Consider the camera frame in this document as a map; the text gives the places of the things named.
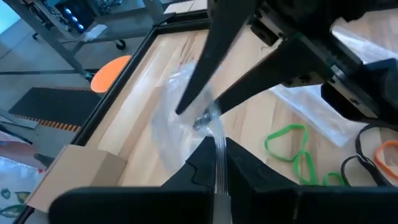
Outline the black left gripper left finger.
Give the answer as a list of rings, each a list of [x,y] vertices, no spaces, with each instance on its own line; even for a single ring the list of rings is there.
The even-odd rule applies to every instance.
[[[158,187],[80,187],[57,197],[50,224],[212,224],[216,146],[205,137]]]

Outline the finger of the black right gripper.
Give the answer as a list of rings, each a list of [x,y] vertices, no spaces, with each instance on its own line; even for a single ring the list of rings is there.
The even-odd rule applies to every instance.
[[[257,5],[257,0],[216,0],[204,48],[175,109],[177,114],[182,114],[210,81]]]
[[[217,97],[222,114],[252,96],[281,83],[306,76],[307,85],[321,83],[333,76],[328,57],[308,38],[295,35],[255,64]]]

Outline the orange rubber band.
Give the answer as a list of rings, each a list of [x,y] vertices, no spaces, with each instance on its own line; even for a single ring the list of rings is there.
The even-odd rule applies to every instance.
[[[380,159],[380,155],[383,152],[384,148],[387,146],[397,146],[398,141],[389,140],[382,143],[375,151],[374,151],[374,161],[375,163],[383,170],[388,176],[393,177],[398,180],[398,173],[389,168],[383,161]]]

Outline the wide black rubber band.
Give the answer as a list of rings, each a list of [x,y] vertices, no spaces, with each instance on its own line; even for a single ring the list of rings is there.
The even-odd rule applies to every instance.
[[[379,171],[379,169],[376,167],[375,163],[370,160],[368,157],[366,157],[363,154],[362,151],[362,146],[361,146],[361,141],[360,141],[360,136],[362,133],[364,133],[365,131],[372,129],[372,128],[387,128],[387,129],[391,129],[394,132],[398,133],[398,126],[394,126],[394,125],[390,125],[390,124],[382,124],[382,123],[369,123],[368,125],[366,125],[364,128],[362,128],[358,135],[355,138],[355,142],[354,142],[354,146],[355,146],[355,152],[356,154],[353,156],[350,156],[348,158],[346,158],[341,167],[340,167],[340,171],[341,171],[341,178],[343,179],[343,183],[345,185],[350,186],[351,184],[348,181],[348,178],[346,176],[345,173],[345,168],[346,168],[346,164],[356,158],[358,160],[358,162],[366,169],[366,171],[371,175],[371,177],[373,178],[373,181],[376,183],[377,186],[383,186],[383,187],[393,187],[393,184],[390,183],[385,177],[384,175]]]

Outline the stack of clear plastic bags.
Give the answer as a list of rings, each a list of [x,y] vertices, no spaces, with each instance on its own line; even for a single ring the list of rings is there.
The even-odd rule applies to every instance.
[[[388,58],[398,59],[398,53],[380,47],[342,27],[334,27],[332,33],[357,54],[364,63]],[[320,85],[294,88],[277,85],[271,88],[271,92],[338,147],[344,146],[365,126],[364,123],[350,121],[339,115],[322,99]]]

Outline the small brown cardboard box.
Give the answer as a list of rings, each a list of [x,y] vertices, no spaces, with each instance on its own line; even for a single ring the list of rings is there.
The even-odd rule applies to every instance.
[[[25,203],[47,213],[50,204],[68,190],[115,186],[126,164],[125,159],[108,151],[67,145]]]

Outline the green rubber band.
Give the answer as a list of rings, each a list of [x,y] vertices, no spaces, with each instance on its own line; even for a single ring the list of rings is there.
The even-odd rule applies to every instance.
[[[335,181],[338,185],[346,185],[345,181],[343,180],[343,177],[341,176],[340,173],[337,172],[330,172],[327,173],[322,179],[322,185],[323,186],[329,186],[329,180],[332,179]]]
[[[277,154],[270,148],[270,142],[272,140],[279,138],[294,129],[300,129],[303,131],[302,142],[300,143],[300,148],[299,148],[298,152],[296,153],[296,155],[294,155],[293,157],[284,157],[284,156]],[[284,161],[284,162],[291,162],[292,167],[293,167],[293,173],[295,174],[296,178],[298,178],[298,180],[300,181],[301,184],[318,185],[319,182],[318,182],[317,172],[315,170],[315,164],[312,159],[312,155],[308,151],[305,150],[307,141],[308,141],[307,127],[303,124],[290,124],[282,129],[268,135],[264,141],[264,147],[265,147],[265,150],[271,156],[275,157],[276,159],[278,159],[280,161]],[[307,169],[308,169],[308,178],[307,179],[301,174],[301,166],[300,166],[301,157],[304,157],[307,162]]]

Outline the white floral cloth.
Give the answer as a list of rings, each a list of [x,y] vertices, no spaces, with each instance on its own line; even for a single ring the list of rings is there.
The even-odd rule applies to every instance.
[[[42,178],[38,168],[0,156],[0,224],[12,224]]]

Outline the black mat with hazard stripes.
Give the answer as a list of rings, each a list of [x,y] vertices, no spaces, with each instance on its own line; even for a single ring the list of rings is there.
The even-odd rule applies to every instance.
[[[101,97],[90,88],[31,88],[9,112],[42,126],[77,132]]]

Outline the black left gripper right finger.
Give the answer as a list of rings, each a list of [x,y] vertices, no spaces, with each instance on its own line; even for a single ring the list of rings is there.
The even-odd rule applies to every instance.
[[[298,185],[226,140],[233,224],[398,224],[397,187]]]

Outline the orange bowl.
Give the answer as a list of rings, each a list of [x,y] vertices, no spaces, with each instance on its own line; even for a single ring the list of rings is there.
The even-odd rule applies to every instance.
[[[130,61],[131,57],[131,55],[118,57],[99,69],[91,81],[91,90],[96,93],[107,92],[119,74],[123,71],[124,67]]]

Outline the black computer case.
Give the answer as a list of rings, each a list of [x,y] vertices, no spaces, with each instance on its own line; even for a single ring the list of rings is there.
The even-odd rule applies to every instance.
[[[86,0],[61,0],[55,7],[79,34],[84,33],[95,20]]]

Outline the clear plastic zip bag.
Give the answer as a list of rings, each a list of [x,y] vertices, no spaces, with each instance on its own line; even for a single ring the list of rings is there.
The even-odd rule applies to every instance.
[[[205,137],[212,138],[216,154],[213,224],[232,224],[226,136],[212,86],[207,84],[181,115],[175,112],[195,65],[195,62],[189,62],[180,66],[163,82],[160,100],[152,117],[152,135],[161,159],[172,171],[183,166]]]

